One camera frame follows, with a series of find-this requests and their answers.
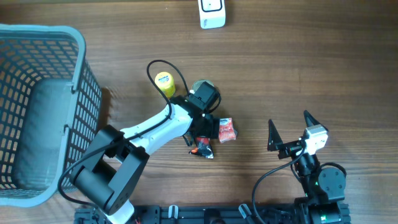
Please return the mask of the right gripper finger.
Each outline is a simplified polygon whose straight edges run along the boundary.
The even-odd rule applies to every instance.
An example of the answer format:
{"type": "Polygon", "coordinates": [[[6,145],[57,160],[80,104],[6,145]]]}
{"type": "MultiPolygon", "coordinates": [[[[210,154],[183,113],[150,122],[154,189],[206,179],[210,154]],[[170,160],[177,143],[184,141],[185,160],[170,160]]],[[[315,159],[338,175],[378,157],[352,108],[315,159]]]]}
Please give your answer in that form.
{"type": "Polygon", "coordinates": [[[326,126],[324,126],[318,120],[316,120],[307,110],[305,110],[303,112],[303,115],[304,115],[304,119],[305,119],[307,127],[320,125],[323,128],[325,128],[326,131],[328,130],[328,128],[326,126]]]}
{"type": "Polygon", "coordinates": [[[279,151],[283,145],[283,141],[271,119],[268,121],[268,125],[269,125],[269,137],[268,137],[267,150],[279,151]]]}

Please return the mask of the black red snack packet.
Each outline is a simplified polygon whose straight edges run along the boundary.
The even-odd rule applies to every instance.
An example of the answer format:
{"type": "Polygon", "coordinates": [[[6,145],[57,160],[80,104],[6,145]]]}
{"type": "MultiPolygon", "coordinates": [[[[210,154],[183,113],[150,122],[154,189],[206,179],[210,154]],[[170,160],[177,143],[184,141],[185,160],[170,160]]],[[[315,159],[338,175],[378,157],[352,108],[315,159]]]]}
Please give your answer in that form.
{"type": "Polygon", "coordinates": [[[210,144],[210,138],[196,137],[196,147],[189,151],[189,154],[204,157],[206,159],[213,159],[214,153],[210,144]]]}

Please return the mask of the red juice carton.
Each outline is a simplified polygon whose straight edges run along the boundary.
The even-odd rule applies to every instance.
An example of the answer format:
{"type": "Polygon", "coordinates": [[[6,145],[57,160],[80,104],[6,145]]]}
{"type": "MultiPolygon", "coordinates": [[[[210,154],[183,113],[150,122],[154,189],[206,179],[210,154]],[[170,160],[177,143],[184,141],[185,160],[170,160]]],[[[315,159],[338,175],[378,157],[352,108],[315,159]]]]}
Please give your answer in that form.
{"type": "Polygon", "coordinates": [[[233,126],[233,120],[231,118],[221,118],[219,124],[218,139],[220,143],[235,140],[237,132],[233,126]]]}

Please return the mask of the silver top tin can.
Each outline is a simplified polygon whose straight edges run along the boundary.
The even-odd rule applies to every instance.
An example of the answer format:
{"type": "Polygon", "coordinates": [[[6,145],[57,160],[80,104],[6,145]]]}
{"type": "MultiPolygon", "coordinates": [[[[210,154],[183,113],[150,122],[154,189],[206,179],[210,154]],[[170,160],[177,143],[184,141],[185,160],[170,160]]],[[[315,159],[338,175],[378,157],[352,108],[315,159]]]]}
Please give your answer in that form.
{"type": "Polygon", "coordinates": [[[214,86],[214,83],[211,82],[210,80],[206,80],[206,79],[201,79],[201,80],[197,80],[193,83],[192,85],[192,90],[193,91],[197,91],[199,89],[199,87],[201,86],[202,83],[207,83],[211,86],[214,86]]]}

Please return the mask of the yellow lid jar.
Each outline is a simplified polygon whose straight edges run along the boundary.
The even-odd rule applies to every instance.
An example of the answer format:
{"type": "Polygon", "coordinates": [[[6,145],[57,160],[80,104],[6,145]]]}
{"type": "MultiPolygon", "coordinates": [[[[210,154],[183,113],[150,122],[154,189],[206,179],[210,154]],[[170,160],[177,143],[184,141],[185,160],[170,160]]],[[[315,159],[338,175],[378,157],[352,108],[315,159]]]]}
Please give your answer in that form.
{"type": "Polygon", "coordinates": [[[175,83],[173,76],[168,72],[160,72],[155,77],[155,84],[167,98],[175,94],[175,83]]]}

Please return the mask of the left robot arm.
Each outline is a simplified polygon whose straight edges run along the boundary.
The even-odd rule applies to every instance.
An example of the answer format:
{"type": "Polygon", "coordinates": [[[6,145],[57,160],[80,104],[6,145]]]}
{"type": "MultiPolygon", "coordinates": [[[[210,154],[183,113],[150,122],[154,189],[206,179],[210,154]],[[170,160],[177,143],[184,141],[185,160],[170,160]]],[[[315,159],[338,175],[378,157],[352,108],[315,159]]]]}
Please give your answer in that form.
{"type": "Polygon", "coordinates": [[[141,124],[120,131],[107,125],[70,171],[70,182],[106,223],[127,223],[134,214],[129,198],[150,155],[180,136],[188,146],[216,139],[219,122],[211,112],[220,101],[218,90],[203,82],[188,96],[168,99],[160,113],[141,124]]]}

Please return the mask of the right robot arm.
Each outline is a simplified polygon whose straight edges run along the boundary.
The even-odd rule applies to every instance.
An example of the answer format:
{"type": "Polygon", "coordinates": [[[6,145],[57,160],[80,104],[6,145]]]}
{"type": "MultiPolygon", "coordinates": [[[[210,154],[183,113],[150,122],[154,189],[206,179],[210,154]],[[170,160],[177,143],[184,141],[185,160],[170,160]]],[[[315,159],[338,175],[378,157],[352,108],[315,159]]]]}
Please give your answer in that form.
{"type": "Polygon", "coordinates": [[[346,170],[334,162],[320,163],[316,152],[328,140],[328,128],[307,110],[303,112],[306,128],[298,140],[283,142],[272,120],[269,120],[268,151],[277,151],[279,159],[290,158],[289,166],[300,182],[304,197],[294,202],[299,223],[344,223],[346,170]]]}

